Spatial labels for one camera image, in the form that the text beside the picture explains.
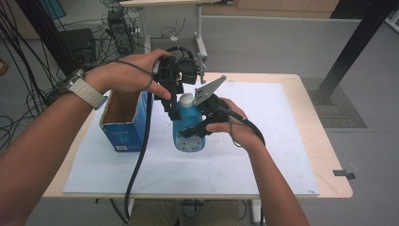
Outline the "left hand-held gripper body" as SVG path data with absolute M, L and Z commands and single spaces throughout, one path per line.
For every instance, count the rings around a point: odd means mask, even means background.
M 183 94 L 183 84 L 195 85 L 197 78 L 204 83 L 204 66 L 202 60 L 196 60 L 192 52 L 182 46 L 172 46 L 168 52 L 178 51 L 182 55 L 162 56 L 153 68 L 153 80 L 167 89 L 171 95 Z

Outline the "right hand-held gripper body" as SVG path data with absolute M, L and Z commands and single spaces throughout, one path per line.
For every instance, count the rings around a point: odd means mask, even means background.
M 221 75 L 215 81 L 195 89 L 194 106 L 212 123 L 229 120 L 225 113 L 228 105 L 215 95 L 215 91 L 226 79 L 226 75 Z

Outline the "blue bottle with white cap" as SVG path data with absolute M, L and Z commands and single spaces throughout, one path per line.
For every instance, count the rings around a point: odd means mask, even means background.
M 175 147 L 182 152 L 193 153 L 202 150 L 205 146 L 205 138 L 199 136 L 191 136 L 188 138 L 180 135 L 184 129 L 194 127 L 202 122 L 200 111 L 194 106 L 194 95 L 192 93 L 184 93 L 178 102 L 181 120 L 173 122 L 173 142 Z

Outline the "blue cardboard box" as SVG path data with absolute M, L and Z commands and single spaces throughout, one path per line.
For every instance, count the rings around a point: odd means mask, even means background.
M 148 115 L 147 91 L 111 90 L 100 127 L 116 152 L 140 152 Z

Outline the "person's right hand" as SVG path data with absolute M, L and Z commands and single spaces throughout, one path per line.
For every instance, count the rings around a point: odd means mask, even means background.
M 256 133 L 243 122 L 237 119 L 232 119 L 229 122 L 212 123 L 206 126 L 208 132 L 228 133 L 232 140 L 239 146 L 242 146 L 248 153 L 264 150 L 265 145 L 256 135 Z

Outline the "person's left hand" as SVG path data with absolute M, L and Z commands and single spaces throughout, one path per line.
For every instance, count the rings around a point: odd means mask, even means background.
M 170 92 L 152 80 L 154 63 L 168 52 L 157 49 L 147 54 L 130 55 L 85 73 L 84 80 L 101 94 L 109 90 L 134 92 L 146 90 L 169 100 Z

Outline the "white desk with metal legs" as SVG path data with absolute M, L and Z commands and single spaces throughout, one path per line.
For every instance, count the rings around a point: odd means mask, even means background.
M 153 8 L 154 11 L 160 12 L 161 15 L 173 15 L 182 13 L 186 5 L 192 5 L 197 18 L 197 28 L 194 32 L 194 38 L 198 46 L 198 58 L 205 62 L 208 54 L 202 38 L 202 5 L 214 4 L 220 0 L 120 0 L 120 5 L 123 8 L 135 8 L 138 11 L 143 38 L 145 52 L 149 53 L 152 49 L 151 35 L 149 33 L 150 16 L 152 12 L 147 11 L 148 8 Z

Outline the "black computer tower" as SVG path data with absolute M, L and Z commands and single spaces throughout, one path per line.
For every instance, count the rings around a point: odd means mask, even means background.
M 128 55 L 133 53 L 134 44 L 127 25 L 123 10 L 109 10 L 107 14 L 107 21 L 111 36 L 115 41 L 118 53 L 120 55 Z

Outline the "person's right leg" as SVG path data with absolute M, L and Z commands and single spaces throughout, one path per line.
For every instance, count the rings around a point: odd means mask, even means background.
M 238 201 L 183 201 L 183 226 L 239 226 Z

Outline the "person's leg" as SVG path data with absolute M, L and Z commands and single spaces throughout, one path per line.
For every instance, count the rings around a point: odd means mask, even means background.
M 183 226 L 239 226 L 238 201 L 183 201 Z
M 177 221 L 175 201 L 136 200 L 128 226 L 175 226 Z

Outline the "black equipment box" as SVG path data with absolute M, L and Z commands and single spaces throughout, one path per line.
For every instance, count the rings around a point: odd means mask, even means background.
M 83 64 L 94 61 L 96 44 L 89 28 L 61 31 L 59 35 L 76 63 Z

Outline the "person's left leg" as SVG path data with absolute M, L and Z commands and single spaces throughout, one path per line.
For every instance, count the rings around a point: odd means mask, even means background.
M 136 200 L 128 226 L 175 226 L 177 221 L 175 201 Z

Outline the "black metal stand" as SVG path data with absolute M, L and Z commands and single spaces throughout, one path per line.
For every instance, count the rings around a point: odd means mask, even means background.
M 74 75 L 80 66 L 72 59 L 66 45 L 60 38 L 53 19 L 45 11 L 40 0 L 15 0 L 24 16 L 43 41 L 56 64 L 65 75 Z
M 376 0 L 340 52 L 319 87 L 310 91 L 315 105 L 333 105 L 331 96 L 399 0 Z

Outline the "teal panel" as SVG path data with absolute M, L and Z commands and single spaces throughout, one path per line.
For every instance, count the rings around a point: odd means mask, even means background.
M 66 15 L 63 7 L 59 3 L 59 0 L 40 0 L 40 4 L 53 20 Z

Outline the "black tape strip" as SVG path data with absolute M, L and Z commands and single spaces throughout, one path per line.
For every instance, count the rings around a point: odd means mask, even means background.
M 346 170 L 334 170 L 333 174 L 337 177 L 345 177 L 347 180 L 356 179 L 356 176 L 353 172 L 347 172 Z

